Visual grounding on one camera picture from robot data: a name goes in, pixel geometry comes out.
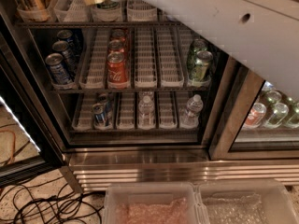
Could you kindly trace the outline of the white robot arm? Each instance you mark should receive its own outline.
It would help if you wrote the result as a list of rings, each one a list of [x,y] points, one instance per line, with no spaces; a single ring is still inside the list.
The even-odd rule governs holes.
[[[84,0],[88,5],[105,0]],[[299,98],[299,3],[292,0],[142,0]]]

